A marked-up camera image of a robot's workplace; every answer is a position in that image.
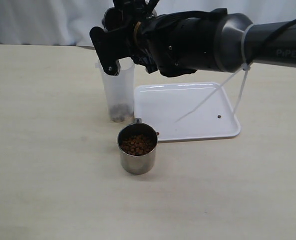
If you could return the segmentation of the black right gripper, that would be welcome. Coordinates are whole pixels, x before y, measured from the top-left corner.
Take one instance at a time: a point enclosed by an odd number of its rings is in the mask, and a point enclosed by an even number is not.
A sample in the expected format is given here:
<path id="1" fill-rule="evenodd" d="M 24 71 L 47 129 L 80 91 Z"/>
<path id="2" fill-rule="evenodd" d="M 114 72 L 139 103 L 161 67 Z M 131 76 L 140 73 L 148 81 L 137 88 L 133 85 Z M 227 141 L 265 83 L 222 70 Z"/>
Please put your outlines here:
<path id="1" fill-rule="evenodd" d="M 223 70 L 216 59 L 215 43 L 219 37 L 217 29 L 228 15 L 227 9 L 160 16 L 150 13 L 138 19 L 134 13 L 125 13 L 126 29 L 106 31 L 95 26 L 89 33 L 107 75 L 118 76 L 119 60 L 126 57 L 143 66 L 148 74 L 160 72 L 165 77 L 189 75 L 197 70 Z"/>

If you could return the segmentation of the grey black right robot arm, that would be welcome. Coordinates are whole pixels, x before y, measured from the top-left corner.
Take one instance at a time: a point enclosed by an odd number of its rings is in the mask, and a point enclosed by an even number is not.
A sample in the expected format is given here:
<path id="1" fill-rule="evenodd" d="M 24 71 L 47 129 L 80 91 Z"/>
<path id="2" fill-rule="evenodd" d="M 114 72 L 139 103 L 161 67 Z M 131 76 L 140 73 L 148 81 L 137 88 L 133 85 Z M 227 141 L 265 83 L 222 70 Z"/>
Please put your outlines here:
<path id="1" fill-rule="evenodd" d="M 168 78 L 198 70 L 233 73 L 251 63 L 296 68 L 296 19 L 254 24 L 225 8 L 159 16 L 110 9 L 104 21 L 105 27 L 90 30 L 90 38 L 112 76 L 119 75 L 124 58 Z"/>

